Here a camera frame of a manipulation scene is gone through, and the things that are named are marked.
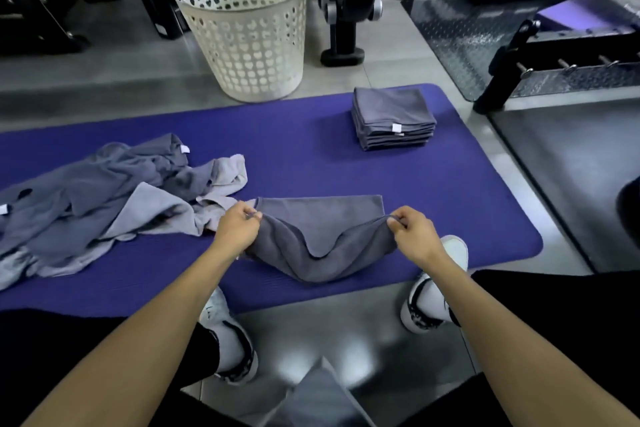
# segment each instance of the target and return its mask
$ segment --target laundry basket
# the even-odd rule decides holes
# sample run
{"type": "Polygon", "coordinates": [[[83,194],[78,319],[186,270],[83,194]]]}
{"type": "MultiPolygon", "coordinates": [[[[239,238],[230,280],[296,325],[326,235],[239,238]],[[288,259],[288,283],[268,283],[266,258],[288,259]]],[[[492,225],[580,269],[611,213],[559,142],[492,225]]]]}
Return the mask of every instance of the laundry basket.
{"type": "Polygon", "coordinates": [[[232,98],[282,98],[302,80],[307,0],[176,0],[232,98]]]}

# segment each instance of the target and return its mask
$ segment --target sneaker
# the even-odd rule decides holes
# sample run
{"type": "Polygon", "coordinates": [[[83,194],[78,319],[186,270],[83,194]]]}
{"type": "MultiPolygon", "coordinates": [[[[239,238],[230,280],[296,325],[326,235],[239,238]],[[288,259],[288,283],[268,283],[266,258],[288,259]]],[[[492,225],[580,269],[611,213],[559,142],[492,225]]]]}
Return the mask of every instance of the sneaker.
{"type": "Polygon", "coordinates": [[[249,335],[244,327],[231,317],[225,294],[217,287],[200,313],[200,324],[212,330],[214,325],[224,324],[233,329],[244,349],[244,358],[235,368],[216,373],[215,376],[227,382],[229,385],[240,386],[250,382],[258,373],[258,355],[253,349],[249,335]]]}
{"type": "MultiPolygon", "coordinates": [[[[469,252],[467,244],[453,235],[447,235],[440,239],[447,254],[456,262],[465,272],[468,269],[469,252]]],[[[408,299],[404,302],[400,311],[400,319],[404,327],[415,334],[424,334],[429,330],[440,326],[444,321],[442,319],[434,319],[427,316],[418,309],[418,297],[431,278],[422,273],[418,280],[413,284],[408,299]]]]}

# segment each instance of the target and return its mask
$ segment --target tile floor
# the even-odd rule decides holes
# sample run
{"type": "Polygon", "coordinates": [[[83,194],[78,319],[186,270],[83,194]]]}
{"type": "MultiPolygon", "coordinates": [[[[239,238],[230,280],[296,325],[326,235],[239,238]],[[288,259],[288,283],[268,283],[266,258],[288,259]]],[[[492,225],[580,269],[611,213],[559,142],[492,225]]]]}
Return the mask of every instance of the tile floor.
{"type": "MultiPolygon", "coordinates": [[[[486,118],[472,114],[471,104],[462,98],[400,3],[384,3],[379,22],[358,26],[358,45],[366,51],[364,65],[329,69],[319,63],[320,52],[328,47],[329,29],[315,0],[309,0],[305,73],[290,98],[348,92],[354,86],[438,84],[543,236],[540,255],[495,268],[588,274],[486,118]]],[[[78,2],[68,24],[87,36],[92,47],[76,55],[0,59],[0,131],[238,104],[220,91],[193,36],[160,39],[140,0],[92,6],[78,2]],[[155,82],[153,93],[140,96],[140,85],[149,80],[155,82]],[[110,89],[108,98],[100,91],[105,85],[110,89]],[[46,103],[25,105],[25,92],[46,94],[46,103]]],[[[631,88],[597,95],[548,95],[511,100],[508,106],[584,103],[594,96],[615,99],[638,94],[640,89],[631,88]]],[[[325,356],[380,427],[396,425],[478,370],[458,328],[445,326],[419,337],[404,330],[398,311],[409,288],[410,284],[396,284],[244,314],[240,320],[260,354],[256,380],[231,389],[208,378],[187,391],[226,414],[252,422],[325,356]]]]}

